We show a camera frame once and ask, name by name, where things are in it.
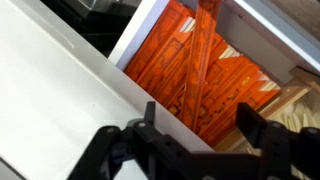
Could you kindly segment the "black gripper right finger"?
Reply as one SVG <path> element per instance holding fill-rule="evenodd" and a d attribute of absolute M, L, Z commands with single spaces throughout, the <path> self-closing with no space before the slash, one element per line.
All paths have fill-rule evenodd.
<path fill-rule="evenodd" d="M 299 132 L 266 120 L 246 103 L 239 103 L 236 125 L 252 147 L 261 150 L 259 180 L 294 180 L 291 166 L 308 178 L 320 179 L 320 129 Z"/>

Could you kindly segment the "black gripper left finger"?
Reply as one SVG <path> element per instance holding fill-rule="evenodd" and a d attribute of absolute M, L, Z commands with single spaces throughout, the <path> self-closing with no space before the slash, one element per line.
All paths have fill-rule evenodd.
<path fill-rule="evenodd" d="M 156 105 L 148 102 L 143 119 L 124 130 L 100 128 L 67 180 L 114 180 L 126 161 L 134 160 L 148 180 L 197 180 L 196 161 L 170 135 L 155 127 Z"/>

